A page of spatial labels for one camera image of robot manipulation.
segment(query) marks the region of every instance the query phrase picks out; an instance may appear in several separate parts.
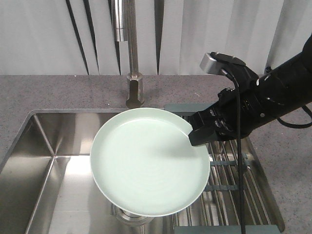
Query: ceramic plate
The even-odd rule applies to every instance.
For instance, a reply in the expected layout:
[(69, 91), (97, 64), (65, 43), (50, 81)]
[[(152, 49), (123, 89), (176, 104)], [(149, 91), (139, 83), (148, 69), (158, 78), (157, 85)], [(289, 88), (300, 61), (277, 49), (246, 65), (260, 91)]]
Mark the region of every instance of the ceramic plate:
[(91, 169), (102, 193), (136, 215), (164, 216), (192, 204), (210, 172), (206, 146), (192, 146), (191, 125), (154, 108), (125, 111), (97, 133)]

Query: faucet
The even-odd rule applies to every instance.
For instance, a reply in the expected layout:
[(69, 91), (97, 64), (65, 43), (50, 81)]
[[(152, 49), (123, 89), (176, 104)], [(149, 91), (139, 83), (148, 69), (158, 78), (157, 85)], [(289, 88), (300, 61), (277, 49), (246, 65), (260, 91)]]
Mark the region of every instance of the faucet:
[(129, 109), (143, 105), (143, 80), (138, 71), (135, 0), (112, 0), (112, 23), (115, 41), (128, 41), (130, 73), (126, 105)]

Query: black robotic arm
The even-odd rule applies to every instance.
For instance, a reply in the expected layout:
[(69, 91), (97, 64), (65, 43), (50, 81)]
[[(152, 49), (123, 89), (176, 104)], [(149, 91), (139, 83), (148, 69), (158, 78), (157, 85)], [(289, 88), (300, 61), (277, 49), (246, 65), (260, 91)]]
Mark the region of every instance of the black robotic arm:
[[(312, 102), (312, 35), (301, 53), (260, 78), (238, 58), (216, 52), (205, 54), (200, 66), (209, 74), (225, 75), (237, 82), (241, 138), (274, 119), (287, 126), (279, 117), (299, 107), (312, 116), (305, 106)], [(193, 128), (189, 134), (192, 145), (237, 138), (236, 96), (236, 90), (224, 89), (216, 103), (189, 117)]]

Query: sink basin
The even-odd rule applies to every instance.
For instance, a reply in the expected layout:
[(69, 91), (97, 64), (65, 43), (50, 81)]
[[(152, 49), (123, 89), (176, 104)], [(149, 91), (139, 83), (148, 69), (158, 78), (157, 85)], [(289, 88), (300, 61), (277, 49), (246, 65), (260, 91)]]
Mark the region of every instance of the sink basin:
[[(89, 153), (100, 127), (122, 111), (29, 114), (0, 165), (1, 234), (173, 234), (175, 226), (238, 224), (234, 141), (208, 145), (211, 161), (224, 161), (226, 151), (227, 161), (212, 165), (209, 184), (214, 186), (187, 209), (145, 219), (113, 206), (93, 181)], [(247, 224), (274, 224), (282, 231), (284, 223), (262, 168), (249, 140), (242, 143), (251, 171), (245, 176), (250, 183)]]

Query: gray countertop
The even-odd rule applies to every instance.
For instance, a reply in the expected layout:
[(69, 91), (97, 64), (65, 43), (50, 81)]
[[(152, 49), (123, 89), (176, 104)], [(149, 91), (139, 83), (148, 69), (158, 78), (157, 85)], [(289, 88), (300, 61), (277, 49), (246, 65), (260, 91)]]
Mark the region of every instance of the gray countertop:
[[(0, 76), (0, 86), (0, 163), (31, 110), (125, 108), (128, 94), (122, 76)], [(144, 106), (213, 103), (229, 86), (219, 76), (147, 76)], [(301, 110), (283, 119), (309, 121)], [(311, 233), (312, 128), (290, 129), (273, 121), (254, 130), (250, 139), (283, 215), (284, 233)]]

